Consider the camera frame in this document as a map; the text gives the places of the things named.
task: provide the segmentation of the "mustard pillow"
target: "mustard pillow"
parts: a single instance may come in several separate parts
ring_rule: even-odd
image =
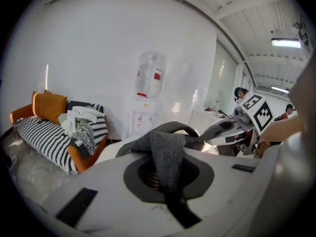
[[[51,122],[60,124],[58,121],[59,115],[65,113],[67,104],[67,97],[51,94],[49,91],[42,95],[42,103],[40,106],[40,113]]]
[[[51,94],[51,92],[48,90],[45,90],[44,94]],[[35,91],[33,91],[33,94],[32,94],[32,111],[33,111],[33,114],[38,116],[41,119],[44,119],[45,117],[41,113],[42,100],[43,100],[43,94],[36,93]]]

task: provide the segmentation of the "sofa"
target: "sofa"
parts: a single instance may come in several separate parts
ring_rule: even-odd
[[[69,100],[64,113],[71,110],[73,106],[90,107],[104,113],[104,108],[101,105]],[[32,104],[12,112],[10,119],[14,131],[25,143],[67,173],[84,172],[97,161],[102,150],[106,147],[108,130],[105,115],[97,118],[96,123],[91,121],[87,123],[91,133],[93,133],[91,140],[95,151],[86,158],[82,157],[82,152],[87,150],[86,145],[78,138],[65,135],[60,124],[34,115]],[[84,133],[86,131],[80,128],[78,132]]]

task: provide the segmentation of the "person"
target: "person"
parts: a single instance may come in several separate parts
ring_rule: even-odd
[[[244,104],[249,99],[249,97],[250,93],[248,93],[247,89],[237,87],[235,89],[235,108],[240,107],[242,104]]]
[[[293,105],[288,104],[285,108],[285,113],[283,113],[279,120],[288,119],[288,116],[293,113]]]

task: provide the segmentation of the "gray fabric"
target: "gray fabric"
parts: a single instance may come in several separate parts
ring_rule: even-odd
[[[172,193],[177,190],[184,155],[183,147],[202,150],[205,140],[230,129],[231,125],[230,121],[213,125],[199,137],[191,127],[179,122],[169,122],[151,130],[138,140],[125,144],[116,157],[132,152],[152,154],[162,190]],[[174,134],[179,130],[185,130],[189,135]]]
[[[180,130],[185,130],[188,133],[189,137],[191,136],[191,138],[187,138],[189,143],[191,143],[193,141],[192,138],[198,138],[197,132],[195,132],[191,127],[189,127],[186,124],[182,124],[182,123],[179,123],[176,121],[162,124],[162,125],[156,127],[155,129],[151,130],[150,132],[156,131],[156,132],[164,132],[164,133],[174,133],[174,132],[180,131]],[[135,141],[132,141],[130,143],[123,145],[120,148],[120,150],[118,151],[116,157],[130,154],[131,151],[148,151],[148,152],[150,152],[151,145],[150,145],[150,143],[146,143],[146,142],[149,142],[150,132],[146,133],[144,136],[140,137],[138,140],[135,140]]]
[[[164,192],[177,189],[183,160],[185,139],[183,134],[151,132],[150,143],[159,184]]]

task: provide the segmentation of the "wooden sofa armrest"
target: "wooden sofa armrest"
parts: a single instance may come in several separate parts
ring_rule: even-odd
[[[10,114],[10,120],[12,125],[14,125],[18,119],[28,118],[33,115],[32,105],[30,104],[12,112]]]
[[[108,138],[108,136],[105,136],[103,138],[103,140],[97,146],[94,155],[89,156],[86,160],[84,160],[81,157],[80,153],[78,152],[78,150],[75,147],[73,147],[73,146],[68,147],[68,153],[69,153],[71,159],[73,159],[79,173],[83,173],[85,170],[90,168],[97,161],[101,152],[103,151],[103,149],[107,145],[106,144],[107,138]]]

